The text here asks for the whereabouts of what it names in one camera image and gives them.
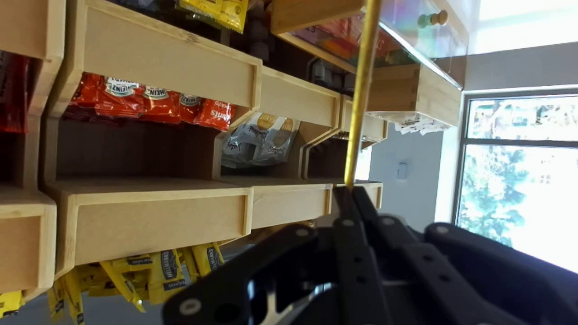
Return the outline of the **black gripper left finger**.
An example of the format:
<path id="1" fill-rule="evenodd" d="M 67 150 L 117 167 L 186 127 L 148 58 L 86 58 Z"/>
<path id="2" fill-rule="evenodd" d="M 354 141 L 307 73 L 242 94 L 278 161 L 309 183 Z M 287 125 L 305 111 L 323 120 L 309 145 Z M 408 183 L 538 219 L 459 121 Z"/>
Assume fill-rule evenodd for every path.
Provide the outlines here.
<path id="1" fill-rule="evenodd" d="M 260 325 L 336 280 L 332 235 L 287 226 L 179 291 L 162 306 L 162 325 Z"/>

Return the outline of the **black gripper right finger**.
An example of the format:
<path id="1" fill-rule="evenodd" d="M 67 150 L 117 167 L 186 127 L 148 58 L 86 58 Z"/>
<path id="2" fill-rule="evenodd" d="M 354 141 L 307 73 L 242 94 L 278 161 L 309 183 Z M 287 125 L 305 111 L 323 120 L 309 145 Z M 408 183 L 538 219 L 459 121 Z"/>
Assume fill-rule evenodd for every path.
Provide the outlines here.
<path id="1" fill-rule="evenodd" d="M 399 219 L 379 217 L 363 188 L 336 188 L 334 199 L 330 235 L 347 325 L 524 325 Z"/>

